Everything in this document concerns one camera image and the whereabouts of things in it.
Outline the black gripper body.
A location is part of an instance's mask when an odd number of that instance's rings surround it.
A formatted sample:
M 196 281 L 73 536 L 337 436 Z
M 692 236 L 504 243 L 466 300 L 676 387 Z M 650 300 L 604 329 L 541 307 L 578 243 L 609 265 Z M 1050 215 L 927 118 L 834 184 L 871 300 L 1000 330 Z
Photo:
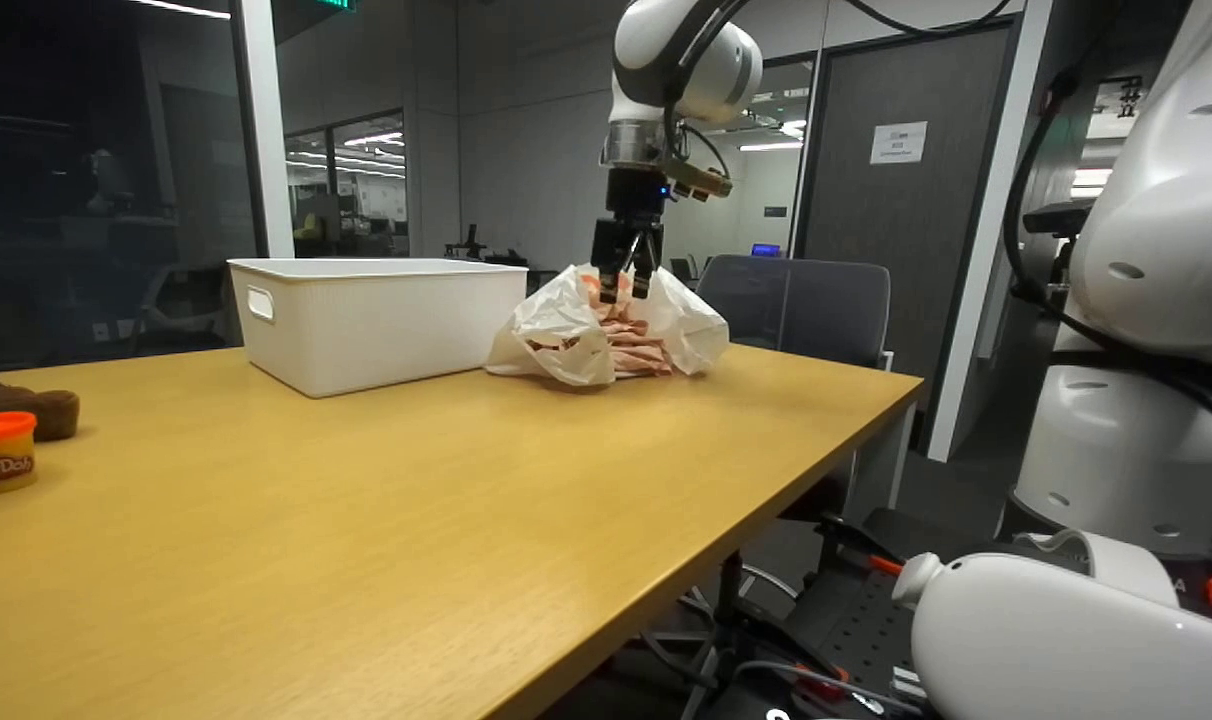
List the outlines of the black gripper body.
M 612 168 L 604 206 L 609 218 L 595 223 L 592 265 L 604 275 L 615 275 L 624 265 L 650 275 L 662 243 L 662 175 L 642 168 Z

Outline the white foreground robot link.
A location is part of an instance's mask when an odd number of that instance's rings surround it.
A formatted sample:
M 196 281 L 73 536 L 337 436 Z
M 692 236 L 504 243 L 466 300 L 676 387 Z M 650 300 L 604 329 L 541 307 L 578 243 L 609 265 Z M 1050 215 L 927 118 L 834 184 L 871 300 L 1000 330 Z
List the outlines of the white foreground robot link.
M 1158 559 L 910 557 L 910 668 L 943 720 L 1212 720 L 1212 620 Z

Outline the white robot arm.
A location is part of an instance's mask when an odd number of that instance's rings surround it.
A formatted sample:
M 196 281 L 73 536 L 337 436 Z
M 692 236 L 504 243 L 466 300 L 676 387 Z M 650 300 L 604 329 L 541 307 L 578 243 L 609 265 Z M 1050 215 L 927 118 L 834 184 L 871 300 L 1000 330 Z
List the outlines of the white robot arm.
M 747 0 L 632 0 L 612 36 L 612 106 L 599 148 L 609 215 L 592 236 L 599 300 L 649 295 L 661 269 L 662 203 L 729 197 L 732 168 L 708 141 L 765 78 L 760 45 L 736 24 Z

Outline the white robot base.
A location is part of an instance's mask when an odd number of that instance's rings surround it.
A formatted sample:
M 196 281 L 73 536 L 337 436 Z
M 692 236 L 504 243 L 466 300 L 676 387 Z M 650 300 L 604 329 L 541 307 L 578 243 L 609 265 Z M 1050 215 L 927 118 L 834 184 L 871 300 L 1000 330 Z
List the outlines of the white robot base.
M 1212 557 L 1212 0 L 1186 0 L 1072 248 L 1010 508 Z

